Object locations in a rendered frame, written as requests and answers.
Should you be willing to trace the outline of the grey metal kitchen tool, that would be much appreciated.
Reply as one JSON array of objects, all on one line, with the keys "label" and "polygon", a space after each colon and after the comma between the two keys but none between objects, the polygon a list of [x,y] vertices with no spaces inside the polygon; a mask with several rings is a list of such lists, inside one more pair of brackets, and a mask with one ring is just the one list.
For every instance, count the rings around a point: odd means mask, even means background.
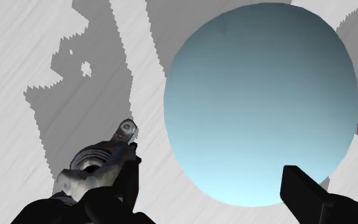
[{"label": "grey metal kitchen tool", "polygon": [[135,122],[128,118],[120,123],[110,140],[79,150],[69,167],[57,176],[60,191],[52,198],[71,206],[91,189],[117,184],[118,177],[124,174],[124,165],[138,161],[137,144],[130,141],[136,131]]}]

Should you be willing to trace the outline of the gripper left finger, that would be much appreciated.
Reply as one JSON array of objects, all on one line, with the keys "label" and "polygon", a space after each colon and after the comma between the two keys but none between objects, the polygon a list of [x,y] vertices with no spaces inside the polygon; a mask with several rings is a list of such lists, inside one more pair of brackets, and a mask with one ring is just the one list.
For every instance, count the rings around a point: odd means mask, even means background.
[{"label": "gripper left finger", "polygon": [[79,201],[64,191],[26,205],[11,224],[156,224],[143,212],[133,212],[139,193],[137,143],[129,144],[130,160],[116,181],[86,191]]}]

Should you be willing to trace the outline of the light blue round plate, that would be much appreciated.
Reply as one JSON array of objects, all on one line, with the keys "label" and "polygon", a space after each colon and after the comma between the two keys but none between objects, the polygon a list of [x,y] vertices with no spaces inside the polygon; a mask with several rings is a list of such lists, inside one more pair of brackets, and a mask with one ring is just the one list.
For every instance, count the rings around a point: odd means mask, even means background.
[{"label": "light blue round plate", "polygon": [[167,75],[164,119],[184,173],[233,206],[280,202],[285,165],[316,182],[343,160],[358,122],[353,63],[320,16],[241,6],[203,24]]}]

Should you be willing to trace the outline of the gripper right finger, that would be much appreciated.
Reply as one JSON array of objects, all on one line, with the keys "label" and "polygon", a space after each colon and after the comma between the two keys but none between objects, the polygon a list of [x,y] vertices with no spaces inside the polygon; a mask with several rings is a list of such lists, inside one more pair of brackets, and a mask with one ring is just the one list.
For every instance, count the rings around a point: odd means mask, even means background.
[{"label": "gripper right finger", "polygon": [[299,224],[358,224],[358,201],[329,193],[296,165],[285,165],[280,198]]}]

